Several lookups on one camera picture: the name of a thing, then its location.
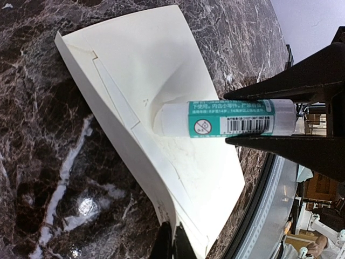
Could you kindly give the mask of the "green white glue stick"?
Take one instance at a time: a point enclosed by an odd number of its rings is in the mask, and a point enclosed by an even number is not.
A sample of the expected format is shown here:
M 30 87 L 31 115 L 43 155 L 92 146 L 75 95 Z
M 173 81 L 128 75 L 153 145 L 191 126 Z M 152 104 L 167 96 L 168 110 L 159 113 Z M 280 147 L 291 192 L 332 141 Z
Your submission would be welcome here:
M 164 137 L 291 136 L 296 107 L 289 99 L 208 100 L 164 104 L 153 124 Z

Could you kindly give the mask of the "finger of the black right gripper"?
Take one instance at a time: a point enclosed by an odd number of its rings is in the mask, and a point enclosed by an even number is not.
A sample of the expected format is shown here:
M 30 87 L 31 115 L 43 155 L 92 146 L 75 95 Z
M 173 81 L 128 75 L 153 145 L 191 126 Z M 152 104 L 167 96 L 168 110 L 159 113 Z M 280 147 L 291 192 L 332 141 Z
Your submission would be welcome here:
M 239 136 L 230 145 L 274 153 L 338 182 L 344 182 L 344 138 L 311 135 Z

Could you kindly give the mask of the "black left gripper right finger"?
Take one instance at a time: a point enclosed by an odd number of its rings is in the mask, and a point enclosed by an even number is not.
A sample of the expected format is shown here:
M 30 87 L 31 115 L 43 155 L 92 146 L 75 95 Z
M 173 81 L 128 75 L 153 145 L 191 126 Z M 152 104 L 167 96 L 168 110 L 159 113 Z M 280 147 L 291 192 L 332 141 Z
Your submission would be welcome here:
M 224 94 L 229 100 L 328 102 L 344 93 L 344 43 L 332 43 L 276 76 Z

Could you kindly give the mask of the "cream paper envelope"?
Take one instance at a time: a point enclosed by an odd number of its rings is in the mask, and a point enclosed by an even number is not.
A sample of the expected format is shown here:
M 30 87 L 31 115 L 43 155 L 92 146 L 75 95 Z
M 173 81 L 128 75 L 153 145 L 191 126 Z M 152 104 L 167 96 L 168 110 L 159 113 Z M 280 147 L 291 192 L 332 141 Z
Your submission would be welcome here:
M 161 137 L 166 103 L 218 95 L 177 5 L 109 19 L 54 40 L 106 136 L 151 200 L 158 220 L 179 225 L 206 258 L 245 185 L 223 138 Z

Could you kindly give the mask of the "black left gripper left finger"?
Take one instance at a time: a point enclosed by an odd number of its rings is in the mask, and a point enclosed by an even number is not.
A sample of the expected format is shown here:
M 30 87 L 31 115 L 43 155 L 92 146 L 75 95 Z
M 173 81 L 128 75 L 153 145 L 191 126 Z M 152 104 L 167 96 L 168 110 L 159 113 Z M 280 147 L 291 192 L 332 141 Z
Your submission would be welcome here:
M 181 223 L 175 228 L 174 234 L 168 221 L 161 224 L 155 240 L 155 258 L 197 258 Z

